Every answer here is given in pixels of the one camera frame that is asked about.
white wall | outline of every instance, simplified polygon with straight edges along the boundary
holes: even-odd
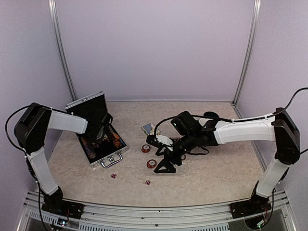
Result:
[[[308,87],[308,1],[263,0],[255,45],[239,110],[244,116],[264,115],[285,107],[293,93]],[[308,91],[299,93],[287,112],[308,148]],[[259,142],[267,162],[275,144]],[[300,231],[307,230],[308,153],[290,168],[283,181]]]
[[[253,0],[57,1],[78,97],[232,101],[253,8]]]
[[[5,136],[5,121],[12,112],[32,102],[63,109],[70,97],[47,0],[0,1],[0,37],[0,229],[12,231],[26,193],[35,183],[24,154],[13,148]],[[20,115],[9,124],[11,136]],[[47,156],[58,137],[59,132],[48,133]]]

robotic hand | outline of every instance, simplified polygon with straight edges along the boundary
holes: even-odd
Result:
[[[44,152],[44,140],[48,129],[85,134],[90,141],[100,142],[105,127],[112,116],[95,109],[86,118],[71,115],[32,103],[17,122],[14,133],[22,150],[31,175],[38,181],[44,195],[42,210],[65,217],[80,219],[83,205],[63,200],[63,192],[54,181]]]
[[[175,173],[174,165],[182,164],[181,156],[196,147],[204,149],[235,141],[276,141],[277,152],[264,176],[257,182],[251,199],[231,204],[233,218],[270,210],[269,196],[273,189],[285,177],[290,165],[300,158],[299,130],[285,109],[277,108],[273,114],[237,120],[223,119],[213,112],[199,116],[199,121],[194,117],[197,116],[185,111],[169,118],[182,135],[177,141],[162,135],[147,137],[147,143],[158,148],[156,155],[164,156],[154,172]]]

poker chip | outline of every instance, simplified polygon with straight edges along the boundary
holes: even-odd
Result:
[[[141,151],[143,153],[148,153],[151,150],[151,147],[148,144],[145,144],[144,146],[142,146]]]
[[[147,166],[148,168],[154,168],[156,165],[157,165],[156,160],[149,160],[149,161],[146,163],[146,166]]]

metal handle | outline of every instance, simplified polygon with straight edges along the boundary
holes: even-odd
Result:
[[[119,163],[121,160],[123,160],[123,157],[122,157],[122,155],[119,153],[118,154],[119,156],[120,156],[120,159],[119,160],[117,160],[117,161],[114,161],[114,159],[113,159],[113,157],[109,157],[108,159],[109,159],[109,161],[110,161],[110,165],[107,165],[107,166],[105,166],[104,165],[104,161],[101,161],[101,165],[104,167],[104,168],[109,168],[109,167],[111,167],[112,165],[115,165],[116,163]]]

tabletop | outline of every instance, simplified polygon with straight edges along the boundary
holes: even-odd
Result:
[[[248,198],[263,172],[250,141],[208,147],[208,155],[186,155],[176,174],[155,174],[146,163],[156,148],[143,153],[146,136],[141,126],[157,124],[182,111],[203,115],[216,112],[236,118],[230,103],[118,102],[108,103],[113,126],[129,146],[123,160],[110,168],[91,168],[72,132],[63,132],[50,157],[49,166],[64,197],[84,202],[126,206],[206,205]],[[169,122],[159,127],[162,135],[179,137]]]

